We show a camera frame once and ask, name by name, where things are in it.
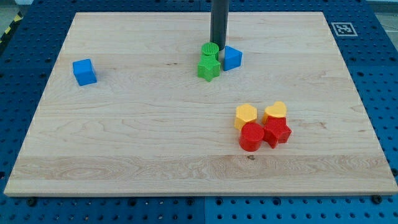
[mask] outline toy block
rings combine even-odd
[[[271,148],[278,143],[286,143],[292,130],[286,125],[286,118],[274,118],[269,116],[267,124],[263,128],[263,140],[268,142]]]
[[[73,62],[73,74],[80,86],[97,82],[93,64],[90,59]]]
[[[201,55],[198,64],[198,77],[210,82],[214,77],[220,75],[221,64],[215,59],[214,55]]]
[[[253,123],[257,120],[257,108],[244,104],[236,108],[236,116],[234,126],[238,130],[242,130],[247,123]]]
[[[242,52],[230,46],[225,46],[224,71],[241,66],[242,54]]]
[[[265,125],[267,123],[268,116],[274,118],[284,118],[286,117],[287,108],[284,102],[276,101],[274,105],[267,106],[264,110],[264,116],[262,117],[262,123]]]
[[[247,123],[243,126],[239,145],[247,152],[254,152],[261,146],[264,130],[260,124]]]
[[[218,47],[217,44],[208,42],[202,45],[201,47],[201,54],[205,56],[210,56],[214,55],[215,59],[218,60],[218,52],[220,51],[220,48]]]

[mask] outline wood grain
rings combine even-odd
[[[9,196],[371,195],[398,189],[320,12],[231,13],[243,65],[197,78],[207,13],[77,13]],[[78,86],[91,58],[98,83]],[[249,159],[235,107],[282,100],[294,131]]]

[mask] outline green block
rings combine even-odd
[[[218,47],[217,44],[215,43],[205,43],[201,46],[201,54],[202,55],[214,55],[216,57],[216,60],[218,60],[218,52],[220,51],[220,48]]]
[[[214,55],[201,55],[198,64],[198,77],[210,82],[214,77],[220,75],[221,64]]]

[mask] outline blue pegboard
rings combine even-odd
[[[1,192],[76,12],[206,12],[210,4],[209,0],[35,0],[0,57]],[[230,11],[322,11],[330,27],[332,22],[352,23],[358,36],[332,33],[397,173],[398,53],[365,1],[230,0]],[[0,223],[398,223],[398,196],[381,199],[380,203],[378,197],[8,198],[0,194]]]

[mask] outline blue cube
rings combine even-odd
[[[241,66],[242,54],[242,52],[230,46],[225,46],[224,71]]]
[[[73,63],[73,74],[80,86],[96,83],[95,71],[90,59]]]

